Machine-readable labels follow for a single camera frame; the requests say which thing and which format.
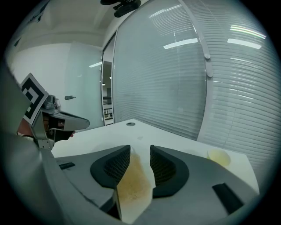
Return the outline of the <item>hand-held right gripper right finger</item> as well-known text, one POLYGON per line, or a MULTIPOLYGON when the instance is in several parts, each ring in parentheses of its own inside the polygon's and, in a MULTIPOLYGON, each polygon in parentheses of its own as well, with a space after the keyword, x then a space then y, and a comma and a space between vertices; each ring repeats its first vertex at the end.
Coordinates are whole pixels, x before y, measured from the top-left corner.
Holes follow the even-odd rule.
POLYGON ((209 159, 155 145, 150 157, 155 187, 141 222, 216 222, 258 196, 209 159))

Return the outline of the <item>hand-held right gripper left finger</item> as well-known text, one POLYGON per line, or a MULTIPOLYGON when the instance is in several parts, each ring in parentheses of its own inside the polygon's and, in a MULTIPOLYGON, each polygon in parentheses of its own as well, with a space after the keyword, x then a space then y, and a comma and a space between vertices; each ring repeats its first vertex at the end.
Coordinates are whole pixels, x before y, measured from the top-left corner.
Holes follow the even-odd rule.
POLYGON ((117 185, 130 164, 130 145, 56 158, 72 186, 101 211, 121 220, 117 185))

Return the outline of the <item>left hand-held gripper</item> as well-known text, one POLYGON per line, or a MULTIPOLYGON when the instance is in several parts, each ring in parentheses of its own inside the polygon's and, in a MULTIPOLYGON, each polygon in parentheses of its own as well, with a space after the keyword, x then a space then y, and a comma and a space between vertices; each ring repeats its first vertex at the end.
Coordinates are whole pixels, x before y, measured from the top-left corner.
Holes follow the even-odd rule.
POLYGON ((39 148, 51 150, 56 142, 72 137, 74 131, 89 127, 89 120, 61 111, 58 99, 48 94, 33 74, 23 80, 21 90, 30 101, 21 121, 21 136, 39 148))

